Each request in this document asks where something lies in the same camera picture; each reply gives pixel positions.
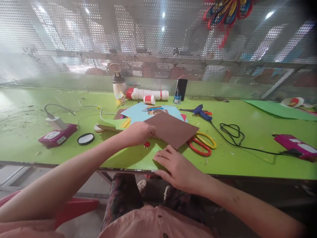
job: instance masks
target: table leg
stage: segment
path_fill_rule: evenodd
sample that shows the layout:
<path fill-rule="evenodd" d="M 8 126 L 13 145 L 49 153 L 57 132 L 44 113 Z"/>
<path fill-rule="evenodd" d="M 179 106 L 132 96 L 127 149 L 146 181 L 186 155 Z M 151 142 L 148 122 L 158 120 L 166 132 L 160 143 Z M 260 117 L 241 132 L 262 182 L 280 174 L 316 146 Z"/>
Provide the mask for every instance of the table leg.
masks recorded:
<path fill-rule="evenodd" d="M 106 180 L 109 184 L 112 183 L 112 178 L 110 177 L 110 175 L 107 172 L 104 171 L 96 171 L 97 174 L 99 174 L 99 176 L 101 176 L 104 180 Z"/>

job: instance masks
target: pink shirt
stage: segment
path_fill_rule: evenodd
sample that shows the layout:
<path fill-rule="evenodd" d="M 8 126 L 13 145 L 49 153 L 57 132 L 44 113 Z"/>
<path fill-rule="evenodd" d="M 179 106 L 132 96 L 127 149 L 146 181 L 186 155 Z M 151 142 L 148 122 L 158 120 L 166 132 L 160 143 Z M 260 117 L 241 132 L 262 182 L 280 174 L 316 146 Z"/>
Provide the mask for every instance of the pink shirt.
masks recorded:
<path fill-rule="evenodd" d="M 54 220 L 0 223 L 0 238 L 62 238 Z M 214 238 L 209 228 L 166 207 L 145 205 L 118 218 L 99 238 Z"/>

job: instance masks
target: yellow scissors handle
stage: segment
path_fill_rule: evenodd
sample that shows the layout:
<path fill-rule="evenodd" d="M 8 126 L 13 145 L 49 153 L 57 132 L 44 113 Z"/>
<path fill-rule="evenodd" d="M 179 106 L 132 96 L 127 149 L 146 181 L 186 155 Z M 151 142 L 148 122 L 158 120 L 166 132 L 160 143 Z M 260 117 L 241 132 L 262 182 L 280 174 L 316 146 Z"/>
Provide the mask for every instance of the yellow scissors handle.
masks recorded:
<path fill-rule="evenodd" d="M 208 146 L 209 148 L 211 149 L 217 149 L 217 143 L 215 142 L 214 139 L 212 139 L 209 135 L 205 134 L 205 133 L 202 133 L 202 132 L 196 132 L 196 137 L 198 140 L 200 140 L 202 143 L 204 143 L 206 146 Z M 213 145 L 207 143 L 202 137 L 200 137 L 199 135 L 202 135 L 204 137 L 207 137 Z"/>

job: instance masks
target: orange scissors handle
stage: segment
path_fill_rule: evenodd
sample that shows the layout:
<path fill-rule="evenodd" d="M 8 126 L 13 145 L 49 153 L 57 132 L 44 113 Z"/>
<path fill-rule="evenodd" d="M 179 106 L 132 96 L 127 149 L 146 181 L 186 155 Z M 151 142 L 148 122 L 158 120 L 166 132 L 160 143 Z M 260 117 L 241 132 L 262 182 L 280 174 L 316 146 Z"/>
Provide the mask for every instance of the orange scissors handle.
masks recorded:
<path fill-rule="evenodd" d="M 196 149 L 196 148 L 193 146 L 192 142 L 195 142 L 195 143 L 198 144 L 201 148 L 207 150 L 207 152 L 205 153 L 205 152 L 202 152 L 202 151 Z M 204 157 L 208 157 L 208 156 L 211 155 L 211 149 L 210 149 L 208 146 L 206 146 L 205 144 L 203 144 L 202 142 L 200 142 L 199 140 L 197 140 L 195 137 L 190 138 L 190 139 L 187 141 L 187 144 L 189 145 L 189 147 L 190 147 L 196 154 L 199 154 L 199 155 L 204 156 Z"/>

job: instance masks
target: hand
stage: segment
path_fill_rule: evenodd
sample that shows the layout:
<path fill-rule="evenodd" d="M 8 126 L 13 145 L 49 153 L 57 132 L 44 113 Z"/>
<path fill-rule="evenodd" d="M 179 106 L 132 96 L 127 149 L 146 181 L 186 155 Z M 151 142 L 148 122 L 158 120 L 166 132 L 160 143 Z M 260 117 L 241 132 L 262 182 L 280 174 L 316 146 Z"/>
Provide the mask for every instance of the hand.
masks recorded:
<path fill-rule="evenodd" d="M 155 126 L 151 126 L 146 122 L 135 122 L 128 129 L 120 132 L 120 142 L 125 147 L 142 145 L 148 139 L 155 135 Z"/>
<path fill-rule="evenodd" d="M 158 151 L 153 159 L 170 172 L 156 170 L 154 171 L 156 175 L 179 190 L 202 195 L 210 176 L 202 173 L 172 146 L 168 145 L 164 150 Z"/>

